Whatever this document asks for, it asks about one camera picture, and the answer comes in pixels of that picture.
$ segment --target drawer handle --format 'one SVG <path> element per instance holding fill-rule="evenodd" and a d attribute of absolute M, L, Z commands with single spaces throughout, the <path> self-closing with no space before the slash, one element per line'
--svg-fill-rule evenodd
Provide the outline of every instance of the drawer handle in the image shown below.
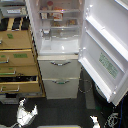
<path fill-rule="evenodd" d="M 59 82 L 59 81 L 52 81 L 53 83 L 56 83 L 56 84 L 66 84 L 69 82 L 69 80 L 66 80 L 64 82 Z"/>
<path fill-rule="evenodd" d="M 9 59 L 7 59 L 7 61 L 0 61 L 0 64 L 4 64 L 4 63 L 8 63 Z"/>
<path fill-rule="evenodd" d="M 6 91 L 3 91 L 4 88 L 5 88 L 4 86 L 1 87 L 1 92 L 4 92 L 4 93 L 7 93 L 7 92 L 19 92 L 19 89 L 20 89 L 19 86 L 18 86 L 17 90 L 6 90 Z"/>
<path fill-rule="evenodd" d="M 64 66 L 64 65 L 69 64 L 69 63 L 71 63 L 71 62 L 66 62 L 66 63 L 63 63 L 63 64 L 57 64 L 55 62 L 51 62 L 51 64 L 57 65 L 57 66 Z"/>
<path fill-rule="evenodd" d="M 8 73 L 0 73 L 0 75 L 15 75 L 16 71 L 14 72 L 8 72 Z"/>

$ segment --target shelf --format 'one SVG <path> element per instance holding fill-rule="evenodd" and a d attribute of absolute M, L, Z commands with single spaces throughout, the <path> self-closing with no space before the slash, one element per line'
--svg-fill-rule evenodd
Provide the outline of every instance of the shelf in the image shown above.
<path fill-rule="evenodd" d="M 72 19 L 79 19 L 78 17 L 63 17 L 62 21 L 63 20 L 72 20 Z M 47 19 L 42 19 L 42 20 L 51 20 L 51 21 L 54 21 L 54 17 L 53 16 L 49 16 Z"/>
<path fill-rule="evenodd" d="M 43 40 L 39 55 L 74 54 L 79 52 L 78 39 L 69 41 Z"/>
<path fill-rule="evenodd" d="M 124 7 L 126 10 L 128 10 L 128 5 L 125 4 L 122 0 L 115 0 L 119 5 L 121 5 L 122 7 Z"/>
<path fill-rule="evenodd" d="M 117 40 L 118 37 L 113 37 L 92 16 L 87 17 L 86 20 L 128 61 L 128 51 L 122 46 L 121 41 Z"/>
<path fill-rule="evenodd" d="M 68 26 L 68 27 L 50 27 L 50 29 L 52 30 L 56 30 L 56 29 L 59 29 L 59 30 L 67 30 L 67 29 L 79 29 L 80 28 L 80 25 L 73 25 L 73 26 Z"/>
<path fill-rule="evenodd" d="M 80 12 L 79 9 L 64 9 L 64 10 L 40 10 L 39 13 L 73 13 Z"/>

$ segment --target cable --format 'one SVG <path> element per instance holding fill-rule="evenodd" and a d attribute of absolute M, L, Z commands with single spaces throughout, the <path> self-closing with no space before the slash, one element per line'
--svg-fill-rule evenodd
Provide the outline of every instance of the cable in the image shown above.
<path fill-rule="evenodd" d="M 118 113 L 112 113 L 108 117 L 108 119 L 104 125 L 104 128 L 106 128 L 107 123 L 108 123 L 109 127 L 114 128 L 114 126 L 118 123 Z"/>
<path fill-rule="evenodd" d="M 121 122 L 122 122 L 122 108 L 123 108 L 123 102 L 124 102 L 124 98 L 122 99 L 122 102 L 121 102 L 121 115 L 120 115 L 120 122 L 119 122 L 119 127 L 121 126 Z"/>
<path fill-rule="evenodd" d="M 92 84 L 91 84 L 91 82 L 90 82 L 89 80 L 82 80 L 82 81 L 85 81 L 85 82 L 90 83 L 91 87 L 90 87 L 87 91 L 82 91 L 82 90 L 80 89 L 80 86 L 78 85 L 79 91 L 82 92 L 82 93 L 88 93 L 89 91 L 91 91 L 91 89 L 92 89 Z"/>

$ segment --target freezer drawer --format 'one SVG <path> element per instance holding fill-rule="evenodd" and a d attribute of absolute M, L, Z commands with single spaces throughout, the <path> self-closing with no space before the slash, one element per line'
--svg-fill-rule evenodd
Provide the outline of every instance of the freezer drawer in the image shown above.
<path fill-rule="evenodd" d="M 0 82 L 0 93 L 40 92 L 38 78 L 26 82 Z"/>
<path fill-rule="evenodd" d="M 27 15 L 25 6 L 0 7 L 4 17 L 25 17 Z"/>
<path fill-rule="evenodd" d="M 31 48 L 28 31 L 0 32 L 0 49 Z"/>
<path fill-rule="evenodd" d="M 1 50 L 0 66 L 26 66 L 35 65 L 31 49 Z"/>
<path fill-rule="evenodd" d="M 70 78 L 79 77 L 81 64 L 73 57 L 55 56 L 38 57 L 42 78 Z"/>
<path fill-rule="evenodd" d="M 36 65 L 19 67 L 0 67 L 0 77 L 36 76 L 38 75 Z"/>
<path fill-rule="evenodd" d="M 79 79 L 43 80 L 47 99 L 77 98 Z"/>

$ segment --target wooden cabinet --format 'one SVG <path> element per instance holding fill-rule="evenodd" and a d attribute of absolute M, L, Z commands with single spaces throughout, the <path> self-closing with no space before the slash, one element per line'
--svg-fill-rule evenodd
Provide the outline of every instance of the wooden cabinet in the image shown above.
<path fill-rule="evenodd" d="M 25 66 L 34 64 L 35 61 L 31 49 L 0 51 L 0 66 Z"/>
<path fill-rule="evenodd" d="M 38 76 L 37 66 L 0 66 L 0 77 Z"/>
<path fill-rule="evenodd" d="M 28 38 L 29 33 L 23 31 L 2 31 L 0 32 L 0 49 L 26 49 L 31 48 Z"/>
<path fill-rule="evenodd" d="M 12 21 L 14 21 L 12 18 L 9 19 L 7 31 L 0 31 L 0 94 L 35 93 L 37 95 L 33 97 L 44 97 L 30 29 L 11 31 L 10 22 Z"/>

